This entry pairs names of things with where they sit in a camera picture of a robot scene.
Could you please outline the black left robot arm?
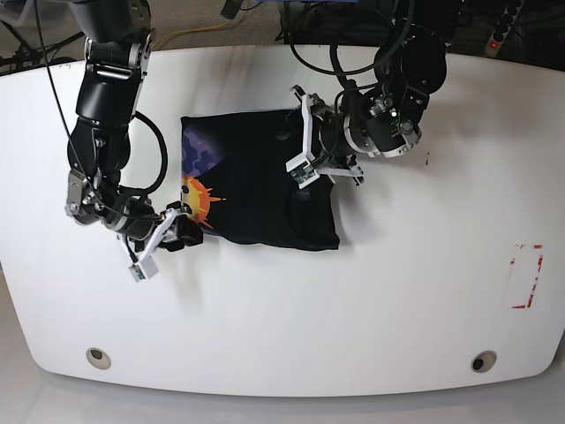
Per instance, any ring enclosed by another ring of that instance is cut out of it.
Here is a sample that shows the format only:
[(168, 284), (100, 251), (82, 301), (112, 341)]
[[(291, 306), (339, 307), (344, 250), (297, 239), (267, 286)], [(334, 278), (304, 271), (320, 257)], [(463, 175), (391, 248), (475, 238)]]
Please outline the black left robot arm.
[[(300, 153), (289, 159), (286, 171), (305, 188), (322, 176), (363, 181), (357, 155), (394, 158), (419, 143), (420, 120), (447, 77), (446, 50), (453, 35), (458, 6), (423, 1), (370, 1), (366, 6), (329, 6), (330, 66), (325, 69), (298, 53), (293, 37), (303, 31), (307, 13), (322, 4), (306, 6), (287, 26), (290, 51), (306, 68), (337, 78), (341, 91), (332, 103), (301, 86), (291, 90), (300, 102), (303, 122)], [(369, 26), (381, 24), (387, 34), (377, 37), (373, 61), (357, 69), (343, 68), (338, 56), (341, 42), (353, 35), (369, 43)]]

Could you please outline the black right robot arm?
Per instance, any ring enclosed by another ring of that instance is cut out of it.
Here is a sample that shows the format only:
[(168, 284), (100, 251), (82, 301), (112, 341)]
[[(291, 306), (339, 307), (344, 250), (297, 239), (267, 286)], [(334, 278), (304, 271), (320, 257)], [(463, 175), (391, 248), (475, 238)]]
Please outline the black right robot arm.
[[(186, 206), (176, 201), (157, 213), (149, 200), (165, 179), (169, 157), (162, 132), (137, 110), (154, 45), (148, 2), (70, 1), (68, 6), (86, 37), (86, 65), (67, 147), (67, 214), (78, 224), (100, 222), (119, 234), (134, 260), (151, 246), (176, 252), (201, 244), (203, 232)], [(134, 119), (153, 132), (161, 155), (155, 182), (145, 188), (120, 183)]]

